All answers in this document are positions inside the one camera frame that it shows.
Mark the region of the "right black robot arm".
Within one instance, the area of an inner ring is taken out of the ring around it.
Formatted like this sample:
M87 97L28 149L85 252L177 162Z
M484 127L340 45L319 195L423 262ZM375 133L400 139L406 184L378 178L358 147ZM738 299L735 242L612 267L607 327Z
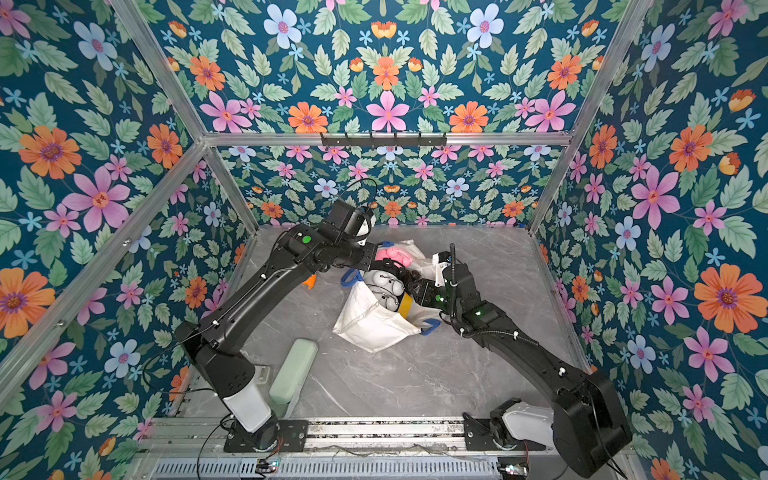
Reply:
M565 465L583 478L604 466L622 470L614 458L632 440L632 431L612 382L560 359L526 334L499 306L482 298L466 263L449 249L438 255L435 279L418 277L406 285L414 301L437 309L462 338L512 365L548 404L512 398L494 409L485 429L502 448L534 443L555 449Z

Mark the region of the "white canvas tote bag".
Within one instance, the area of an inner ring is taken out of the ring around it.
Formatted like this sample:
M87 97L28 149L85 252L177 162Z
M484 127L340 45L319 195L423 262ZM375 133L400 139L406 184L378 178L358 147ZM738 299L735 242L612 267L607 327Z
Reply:
M419 271L422 278L435 279L432 259L427 257L413 240L399 242L384 241L379 249L396 246L414 257L409 270ZM372 270L384 270L398 278L403 268L390 260L374 261ZM424 308L414 302L407 319L397 312L384 308L377 294L384 291L371 290L364 282L363 275L368 271L348 270L341 279L341 286L349 290L346 303L333 327L333 333L369 353L385 350L407 337L428 335L440 325L438 310Z

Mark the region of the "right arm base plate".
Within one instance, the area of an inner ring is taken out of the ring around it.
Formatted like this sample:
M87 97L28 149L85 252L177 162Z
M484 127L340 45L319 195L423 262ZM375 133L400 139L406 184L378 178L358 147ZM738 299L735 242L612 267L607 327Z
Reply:
M531 439L519 439L510 433L502 418L477 418L464 412L462 414L465 448L468 451L543 451L545 444Z

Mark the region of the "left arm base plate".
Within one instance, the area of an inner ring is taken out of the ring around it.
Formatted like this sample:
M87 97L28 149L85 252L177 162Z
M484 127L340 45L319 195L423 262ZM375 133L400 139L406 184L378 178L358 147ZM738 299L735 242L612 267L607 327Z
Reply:
M248 432L234 421L226 428L228 434L223 450L226 453L295 453L302 452L308 438L306 420L267 421L260 429Z

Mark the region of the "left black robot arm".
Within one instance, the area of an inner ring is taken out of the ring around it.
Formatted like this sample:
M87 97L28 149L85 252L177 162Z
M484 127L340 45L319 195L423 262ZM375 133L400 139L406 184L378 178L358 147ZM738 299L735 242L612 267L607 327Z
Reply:
M244 433L260 436L276 421L256 386L242 348L260 323L296 287L332 268L368 270L377 246L367 242L373 208L336 201L315 225L296 224L273 243L257 273L197 326L176 328L176 341Z

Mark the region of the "yellow square alarm clock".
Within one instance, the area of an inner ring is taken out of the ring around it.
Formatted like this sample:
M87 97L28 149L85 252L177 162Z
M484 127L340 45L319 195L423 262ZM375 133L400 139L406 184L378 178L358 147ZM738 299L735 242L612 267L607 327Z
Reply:
M404 293L400 300L397 313L401 317L407 319L412 310L413 304L414 304L413 298L408 293Z

